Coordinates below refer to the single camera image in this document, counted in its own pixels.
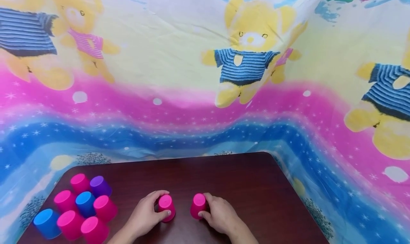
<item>dark brown tabletop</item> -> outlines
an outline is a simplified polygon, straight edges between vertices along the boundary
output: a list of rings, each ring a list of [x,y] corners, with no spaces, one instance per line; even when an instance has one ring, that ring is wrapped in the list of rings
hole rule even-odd
[[[111,200],[119,212],[108,224],[110,237],[124,225],[141,198],[153,190],[168,190],[175,205],[175,218],[170,223],[158,224],[135,243],[230,243],[203,220],[191,217],[191,201],[199,192],[210,192],[229,201],[260,244],[328,243],[268,153],[78,166],[62,176],[41,210],[56,209],[54,196],[71,189],[70,179],[78,173],[86,174],[89,179],[101,175],[111,185]],[[62,235],[45,240],[31,223],[19,243],[69,242]],[[73,243],[85,241],[80,238]]]

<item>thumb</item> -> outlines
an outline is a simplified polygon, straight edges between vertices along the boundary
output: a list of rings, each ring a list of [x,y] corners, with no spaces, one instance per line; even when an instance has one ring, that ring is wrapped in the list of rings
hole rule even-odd
[[[210,223],[212,221],[212,216],[207,211],[201,211],[201,212],[198,213],[198,215],[200,217],[202,217],[203,219],[205,219],[208,223]]]
[[[169,217],[170,215],[171,215],[171,211],[162,211],[162,212],[157,213],[158,222],[161,222],[162,220]]]

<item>blue striped shirt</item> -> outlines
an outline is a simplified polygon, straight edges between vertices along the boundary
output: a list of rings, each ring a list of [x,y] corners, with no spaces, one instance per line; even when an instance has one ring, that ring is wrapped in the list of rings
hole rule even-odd
[[[372,103],[383,114],[410,121],[410,84],[393,88],[400,76],[410,77],[410,71],[397,65],[376,64],[369,79],[374,85],[362,100]]]
[[[57,54],[50,36],[57,15],[0,7],[0,48],[18,57]]]
[[[230,48],[215,50],[216,66],[222,66],[219,82],[246,85],[260,81],[265,69],[278,54],[279,52],[246,52]],[[238,66],[234,64],[235,55],[243,57]]]

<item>forearm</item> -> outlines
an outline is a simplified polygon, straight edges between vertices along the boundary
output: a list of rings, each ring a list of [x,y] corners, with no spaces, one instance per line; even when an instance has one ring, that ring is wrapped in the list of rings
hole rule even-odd
[[[108,244],[132,244],[138,237],[125,225],[110,239]]]
[[[259,244],[244,222],[239,222],[234,229],[231,234],[228,234],[232,244]]]

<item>pink plastic cup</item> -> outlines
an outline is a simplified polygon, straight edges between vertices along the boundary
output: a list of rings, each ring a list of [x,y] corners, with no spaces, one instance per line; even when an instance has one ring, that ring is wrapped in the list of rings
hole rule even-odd
[[[206,209],[206,198],[202,193],[195,194],[194,198],[192,199],[191,204],[191,216],[197,220],[202,219],[202,217],[198,216],[200,211],[204,211]]]
[[[70,183],[76,194],[91,191],[90,180],[88,180],[85,174],[77,174],[73,176],[73,178],[70,180]]]
[[[110,229],[97,217],[89,217],[81,225],[81,233],[87,244],[102,244],[108,238]]]
[[[64,190],[54,197],[54,203],[61,213],[67,211],[78,211],[75,204],[75,194],[70,190]]]
[[[66,211],[57,220],[57,226],[69,241],[81,237],[81,225],[84,218],[76,211]]]
[[[174,203],[172,202],[172,198],[170,195],[163,195],[159,198],[158,201],[158,212],[162,211],[171,211],[171,214],[162,220],[162,222],[167,223],[175,217],[175,207]]]
[[[99,196],[94,201],[94,209],[97,217],[104,222],[111,221],[118,213],[118,208],[106,195]]]

